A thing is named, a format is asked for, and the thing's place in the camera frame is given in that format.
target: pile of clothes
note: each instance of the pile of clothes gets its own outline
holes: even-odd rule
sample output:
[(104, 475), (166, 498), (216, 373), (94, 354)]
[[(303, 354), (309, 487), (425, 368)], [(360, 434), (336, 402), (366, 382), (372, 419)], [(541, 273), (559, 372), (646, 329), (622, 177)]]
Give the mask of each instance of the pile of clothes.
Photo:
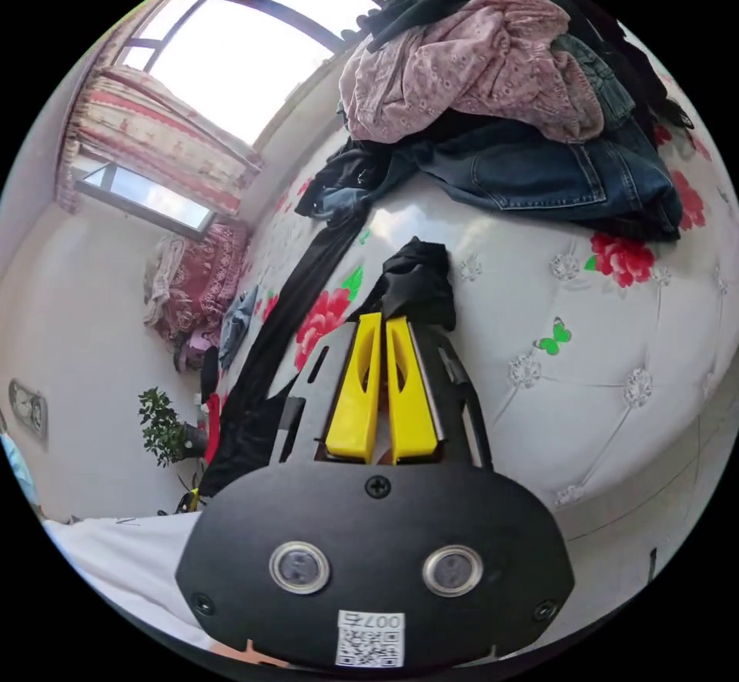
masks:
[(589, 0), (386, 0), (339, 81), (349, 139), (296, 212), (336, 221), (417, 171), (458, 201), (679, 239), (658, 120), (693, 125)]

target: qr code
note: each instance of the qr code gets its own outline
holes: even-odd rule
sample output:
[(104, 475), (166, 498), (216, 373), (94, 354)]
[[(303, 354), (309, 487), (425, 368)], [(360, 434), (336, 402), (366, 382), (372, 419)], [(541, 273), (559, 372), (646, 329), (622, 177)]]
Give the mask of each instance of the qr code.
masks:
[(402, 667), (405, 623), (402, 613), (339, 613), (337, 667)]

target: floral curtain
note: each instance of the floral curtain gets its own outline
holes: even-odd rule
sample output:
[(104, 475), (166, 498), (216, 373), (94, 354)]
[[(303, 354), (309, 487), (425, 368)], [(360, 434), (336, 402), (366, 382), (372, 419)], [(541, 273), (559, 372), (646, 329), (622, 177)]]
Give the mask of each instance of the floral curtain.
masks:
[(221, 215), (235, 216), (262, 160), (173, 95), (159, 80), (113, 65), (126, 40), (162, 0), (149, 1), (106, 42), (87, 75), (67, 125), (57, 201), (76, 212), (72, 163), (80, 145)]

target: jeans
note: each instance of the jeans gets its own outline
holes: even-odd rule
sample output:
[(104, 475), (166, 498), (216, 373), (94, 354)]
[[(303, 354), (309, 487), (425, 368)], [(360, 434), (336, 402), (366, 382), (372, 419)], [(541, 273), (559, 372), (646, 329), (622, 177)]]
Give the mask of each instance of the jeans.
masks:
[(580, 64), (603, 110), (604, 131), (618, 130), (629, 119), (636, 105), (616, 79), (613, 69), (590, 46), (572, 35), (555, 38), (552, 50), (567, 51)]
[(493, 120), (450, 141), (398, 148), (376, 190), (326, 189), (315, 210), (325, 217), (360, 200), (376, 202), (417, 170), (451, 199), (481, 209), (574, 222), (645, 242), (680, 238), (680, 196), (632, 118), (578, 145), (549, 141), (522, 122)]
[(239, 346), (241, 346), (249, 331), (257, 291), (258, 288), (254, 287), (249, 293), (243, 293), (236, 297), (223, 316), (218, 358), (221, 368), (224, 370), (228, 369), (233, 363), (234, 357), (239, 351)]

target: pink floral garment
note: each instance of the pink floral garment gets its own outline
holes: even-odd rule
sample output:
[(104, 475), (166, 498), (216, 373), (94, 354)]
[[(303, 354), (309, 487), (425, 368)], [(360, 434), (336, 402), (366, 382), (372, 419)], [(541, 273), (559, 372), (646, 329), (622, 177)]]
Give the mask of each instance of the pink floral garment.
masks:
[(597, 137), (604, 117), (592, 86), (571, 54), (550, 48), (569, 19), (549, 0), (471, 0), (378, 52), (368, 38), (339, 80), (349, 132), (394, 143), (454, 108), (526, 122), (562, 143)]

